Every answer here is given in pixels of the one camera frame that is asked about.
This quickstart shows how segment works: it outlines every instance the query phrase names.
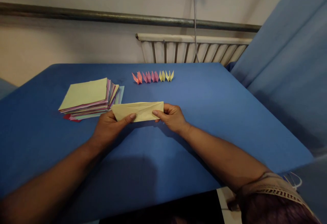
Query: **forearm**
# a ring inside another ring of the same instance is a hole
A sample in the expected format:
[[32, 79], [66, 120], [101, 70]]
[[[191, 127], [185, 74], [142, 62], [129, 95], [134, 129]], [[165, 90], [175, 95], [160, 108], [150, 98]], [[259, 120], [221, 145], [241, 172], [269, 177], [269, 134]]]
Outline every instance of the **forearm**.
[[242, 149], [199, 128], [188, 126], [180, 135], [234, 192], [269, 171], [265, 165]]
[[4, 223], [52, 220], [93, 168], [100, 151], [85, 143], [53, 168], [27, 182], [0, 204]]

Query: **white radiator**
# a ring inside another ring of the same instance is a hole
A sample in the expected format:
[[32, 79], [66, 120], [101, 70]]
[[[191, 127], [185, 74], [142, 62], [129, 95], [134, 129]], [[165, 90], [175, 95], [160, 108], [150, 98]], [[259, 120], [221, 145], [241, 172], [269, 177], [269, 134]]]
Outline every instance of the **white radiator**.
[[[194, 36], [137, 33], [145, 63], [197, 62]], [[237, 61], [251, 38], [197, 36], [199, 62], [219, 62], [226, 66]]]

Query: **metal pipe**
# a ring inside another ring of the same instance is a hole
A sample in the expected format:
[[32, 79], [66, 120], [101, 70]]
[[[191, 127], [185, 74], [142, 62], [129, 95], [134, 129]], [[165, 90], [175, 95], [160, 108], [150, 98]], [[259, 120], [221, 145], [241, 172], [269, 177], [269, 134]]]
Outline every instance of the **metal pipe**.
[[[81, 21], [101, 21], [139, 25], [153, 25], [165, 27], [193, 28], [193, 19], [146, 16], [134, 14], [122, 14], [103, 11], [76, 10], [26, 4], [13, 4], [0, 2], [0, 15], [64, 19], [64, 20], [81, 20]], [[197, 20], [197, 28], [227, 30], [238, 32], [258, 32], [261, 26], [238, 24], [219, 21]]]

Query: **cable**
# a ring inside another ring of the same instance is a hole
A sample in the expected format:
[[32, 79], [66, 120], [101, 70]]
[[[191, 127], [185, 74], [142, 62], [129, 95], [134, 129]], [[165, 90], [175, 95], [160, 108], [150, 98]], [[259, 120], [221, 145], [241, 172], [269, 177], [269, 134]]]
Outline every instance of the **cable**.
[[199, 61], [199, 57], [198, 57], [198, 45], [197, 45], [197, 10], [195, 7], [195, 0], [193, 0], [193, 5], [194, 5], [194, 40], [195, 40], [195, 53], [196, 53], [196, 57], [198, 62]]
[[292, 173], [293, 175], [295, 175], [297, 178], [299, 178], [299, 180], [300, 180], [300, 183], [299, 183], [298, 185], [295, 185], [295, 186], [294, 186], [294, 189], [297, 190], [298, 187], [302, 186], [302, 179], [301, 179], [298, 175], [294, 174], [293, 172], [291, 172], [291, 173]]
[[[297, 185], [295, 184], [294, 179], [290, 173], [293, 174], [294, 176], [296, 176], [297, 178], [299, 178], [299, 181], [300, 181], [299, 184], [297, 184]], [[290, 181], [287, 179], [286, 175], [284, 175], [283, 178], [286, 179], [286, 181], [293, 187], [293, 189], [295, 191], [297, 191], [297, 189], [302, 185], [302, 179], [298, 175], [294, 174], [293, 172], [290, 172], [290, 173], [287, 173], [287, 175], [291, 178], [293, 184], [290, 183]]]

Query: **blue tablecloth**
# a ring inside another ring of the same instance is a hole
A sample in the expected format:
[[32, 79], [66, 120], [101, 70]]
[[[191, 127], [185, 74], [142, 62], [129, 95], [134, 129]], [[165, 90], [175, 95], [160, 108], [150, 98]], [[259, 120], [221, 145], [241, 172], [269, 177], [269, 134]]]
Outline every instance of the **blue tablecloth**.
[[[132, 72], [175, 71], [172, 82], [137, 85]], [[123, 103], [179, 105], [187, 121], [284, 172], [310, 152], [223, 66], [200, 64], [56, 64], [0, 101], [1, 197], [84, 143], [98, 118], [63, 119], [70, 84], [108, 77], [124, 85]], [[219, 188], [188, 144], [162, 122], [130, 124], [112, 152], [74, 194], [60, 222], [81, 223]]]

